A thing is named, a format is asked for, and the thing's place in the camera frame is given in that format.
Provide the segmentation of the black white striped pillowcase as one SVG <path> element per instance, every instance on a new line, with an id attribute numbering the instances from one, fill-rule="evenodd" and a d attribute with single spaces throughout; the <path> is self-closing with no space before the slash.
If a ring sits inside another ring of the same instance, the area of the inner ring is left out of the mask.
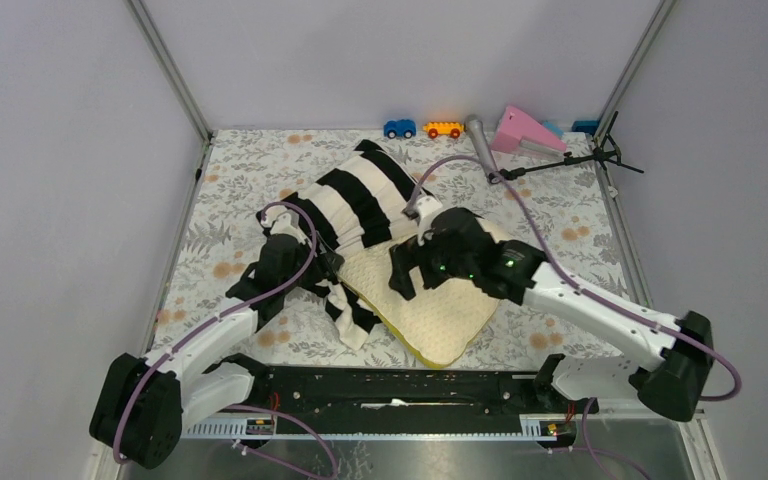
<path id="1" fill-rule="evenodd" d="M 287 234 L 310 248 L 299 278 L 322 248 L 340 254 L 345 262 L 367 248 L 414 232 L 403 212 L 416 180 L 382 146 L 362 140 L 342 164 L 328 170 L 300 191 L 266 205 L 257 212 L 266 241 Z M 360 349 L 380 320 L 342 281 L 323 279 L 310 289 L 324 299 L 340 341 Z"/>

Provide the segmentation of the yellow white pillow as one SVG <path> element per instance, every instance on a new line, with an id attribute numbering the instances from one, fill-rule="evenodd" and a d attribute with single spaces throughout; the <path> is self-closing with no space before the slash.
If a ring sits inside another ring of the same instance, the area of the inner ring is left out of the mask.
<path id="1" fill-rule="evenodd" d="M 424 365 L 445 368 L 464 354 L 492 319 L 500 301 L 463 279 L 449 279 L 435 289 L 424 289 L 416 268 L 410 271 L 416 295 L 404 299 L 389 287 L 389 249 L 407 239 L 403 236 L 353 254 L 339 270 L 338 278 Z"/>

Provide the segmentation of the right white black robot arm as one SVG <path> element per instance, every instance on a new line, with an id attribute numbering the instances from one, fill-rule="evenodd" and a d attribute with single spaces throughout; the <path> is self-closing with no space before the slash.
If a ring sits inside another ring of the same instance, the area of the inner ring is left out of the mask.
<path id="1" fill-rule="evenodd" d="M 424 232 L 389 250 L 389 286 L 404 299 L 449 280 L 468 281 L 491 298 L 558 316 L 620 351 L 592 364 L 550 357 L 533 386 L 543 410 L 557 412 L 589 397 L 634 396 L 669 420 L 693 418 L 714 364 L 707 317 L 653 311 L 573 277 L 543 250 L 495 239 L 487 223 L 465 208 L 440 209 L 420 224 Z"/>

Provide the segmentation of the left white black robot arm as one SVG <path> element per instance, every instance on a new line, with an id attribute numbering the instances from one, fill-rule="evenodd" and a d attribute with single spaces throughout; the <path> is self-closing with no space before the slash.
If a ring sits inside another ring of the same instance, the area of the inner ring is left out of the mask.
<path id="1" fill-rule="evenodd" d="M 121 463 L 152 469 L 181 435 L 211 415 L 241 405 L 274 418 L 281 405 L 271 369 L 227 350 L 253 336 L 284 308 L 296 288 L 336 283 L 341 255 L 319 240 L 277 234 L 226 297 L 196 326 L 166 347 L 112 361 L 89 424 L 90 436 Z"/>

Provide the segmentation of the blue toy car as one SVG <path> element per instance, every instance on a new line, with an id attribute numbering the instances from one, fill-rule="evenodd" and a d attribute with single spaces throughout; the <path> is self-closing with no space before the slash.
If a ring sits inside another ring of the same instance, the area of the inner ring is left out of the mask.
<path id="1" fill-rule="evenodd" d="M 383 126 L 383 135 L 389 139 L 410 139 L 416 134 L 417 126 L 411 119 L 389 120 Z"/>

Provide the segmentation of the orange yellow toy car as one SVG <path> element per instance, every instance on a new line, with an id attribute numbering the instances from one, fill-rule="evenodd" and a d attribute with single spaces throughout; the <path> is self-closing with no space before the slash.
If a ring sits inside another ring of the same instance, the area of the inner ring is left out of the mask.
<path id="1" fill-rule="evenodd" d="M 431 139 L 441 136 L 457 139 L 464 130 L 465 126 L 459 122 L 428 122 L 423 125 L 423 131 Z"/>

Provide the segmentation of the grey microphone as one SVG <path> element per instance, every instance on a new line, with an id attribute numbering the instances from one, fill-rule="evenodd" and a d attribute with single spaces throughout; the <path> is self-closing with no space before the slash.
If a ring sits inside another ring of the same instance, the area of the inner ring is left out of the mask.
<path id="1" fill-rule="evenodd" d="M 488 183 L 491 185 L 498 184 L 501 179 L 498 173 L 499 168 L 484 134 L 483 122 L 477 115 L 471 114 L 466 117 L 465 132 L 472 142 Z"/>

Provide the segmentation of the floral patterned table mat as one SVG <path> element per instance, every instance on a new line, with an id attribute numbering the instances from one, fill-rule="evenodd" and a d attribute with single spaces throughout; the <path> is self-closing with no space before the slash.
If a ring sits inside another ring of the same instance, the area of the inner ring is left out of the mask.
<path id="1" fill-rule="evenodd" d="M 466 136 L 391 140 L 377 129 L 219 131 L 149 349 L 170 343 L 206 318 L 258 258 L 264 235 L 254 218 L 256 210 L 303 190 L 347 160 L 363 139 L 378 143 L 415 178 L 441 158 L 475 155 Z M 592 163 L 529 174 L 511 183 L 564 268 L 628 298 L 618 242 Z M 489 185 L 474 163 L 440 167 L 424 187 L 442 202 L 469 208 L 538 245 L 514 197 L 504 187 Z M 383 325 L 373 328 L 359 350 L 344 345 L 323 302 L 295 290 L 278 317 L 223 356 L 241 352 L 269 364 L 424 367 Z M 613 347 L 569 322 L 502 302 L 452 368 L 535 371 L 553 353 L 617 355 Z"/>

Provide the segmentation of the pink triangular block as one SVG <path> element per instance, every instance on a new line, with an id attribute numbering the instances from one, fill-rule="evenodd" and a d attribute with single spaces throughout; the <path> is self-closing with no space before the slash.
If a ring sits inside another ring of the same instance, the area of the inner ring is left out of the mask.
<path id="1" fill-rule="evenodd" d="M 507 105 L 490 142 L 493 151 L 514 154 L 520 150 L 563 155 L 567 145 L 554 131 L 513 105 Z"/>

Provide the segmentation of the dark blue block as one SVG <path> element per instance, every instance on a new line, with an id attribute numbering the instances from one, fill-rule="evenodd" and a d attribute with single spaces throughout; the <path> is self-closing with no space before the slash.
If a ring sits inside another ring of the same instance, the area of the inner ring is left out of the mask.
<path id="1" fill-rule="evenodd" d="M 571 125 L 571 131 L 594 136 L 600 126 L 599 120 L 576 120 Z"/>

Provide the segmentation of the black mini tripod stand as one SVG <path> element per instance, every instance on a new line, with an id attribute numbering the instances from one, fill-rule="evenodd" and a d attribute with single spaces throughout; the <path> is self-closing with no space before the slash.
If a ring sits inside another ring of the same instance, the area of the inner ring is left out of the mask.
<path id="1" fill-rule="evenodd" d="M 533 167 L 516 167 L 513 169 L 501 169 L 496 173 L 488 174 L 488 181 L 490 184 L 498 184 L 502 179 L 515 180 L 525 176 L 526 174 L 538 172 L 542 170 L 548 170 L 552 168 L 558 168 L 562 166 L 574 166 L 587 162 L 596 163 L 605 173 L 608 172 L 607 164 L 615 165 L 639 174 L 644 174 L 645 171 L 624 163 L 622 160 L 622 152 L 617 145 L 613 136 L 611 135 L 613 126 L 616 122 L 619 112 L 615 111 L 610 117 L 607 129 L 601 139 L 593 138 L 593 148 L 590 154 L 584 156 L 573 156 L 571 152 L 563 154 L 560 160 L 533 166 Z"/>

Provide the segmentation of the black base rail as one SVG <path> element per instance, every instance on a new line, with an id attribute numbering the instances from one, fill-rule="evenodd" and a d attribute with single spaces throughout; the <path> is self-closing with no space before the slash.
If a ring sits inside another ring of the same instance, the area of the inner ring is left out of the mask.
<path id="1" fill-rule="evenodd" d="M 554 441 L 575 432 L 576 415 L 597 410 L 569 400 L 535 372 L 268 366 L 245 411 L 221 411 L 188 439 Z"/>

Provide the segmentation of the left aluminium frame post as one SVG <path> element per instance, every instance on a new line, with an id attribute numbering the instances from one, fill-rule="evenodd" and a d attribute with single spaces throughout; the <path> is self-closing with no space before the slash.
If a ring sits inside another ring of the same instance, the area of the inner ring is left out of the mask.
<path id="1" fill-rule="evenodd" d="M 141 35 L 196 135 L 203 143 L 209 143 L 213 137 L 212 129 L 209 127 L 171 51 L 166 45 L 148 6 L 143 0 L 125 0 L 124 4 L 129 9 Z"/>

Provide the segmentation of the aluminium frame post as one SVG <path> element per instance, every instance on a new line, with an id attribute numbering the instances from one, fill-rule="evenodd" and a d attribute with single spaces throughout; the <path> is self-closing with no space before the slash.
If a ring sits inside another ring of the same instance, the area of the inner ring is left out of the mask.
<path id="1" fill-rule="evenodd" d="M 598 135 L 603 135 L 607 132 L 610 121 L 617 112 L 625 93 L 677 4 L 677 0 L 661 0 L 658 3 L 655 12 L 650 18 L 602 109 L 599 127 L 596 131 Z"/>
<path id="2" fill-rule="evenodd" d="M 166 45 L 148 6 L 143 0 L 125 0 L 124 4 L 129 9 L 141 35 L 196 135 L 203 143 L 209 143 L 213 137 L 212 129 L 209 127 L 171 51 Z"/>

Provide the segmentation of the right aluminium frame post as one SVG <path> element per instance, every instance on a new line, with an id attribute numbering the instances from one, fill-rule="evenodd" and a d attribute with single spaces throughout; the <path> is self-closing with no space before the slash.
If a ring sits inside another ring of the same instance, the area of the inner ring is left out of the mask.
<path id="1" fill-rule="evenodd" d="M 607 132 L 610 121 L 617 112 L 625 93 L 677 4 L 677 0 L 661 0 L 658 3 L 655 12 L 650 18 L 602 109 L 599 127 L 596 131 L 598 135 L 603 135 Z"/>

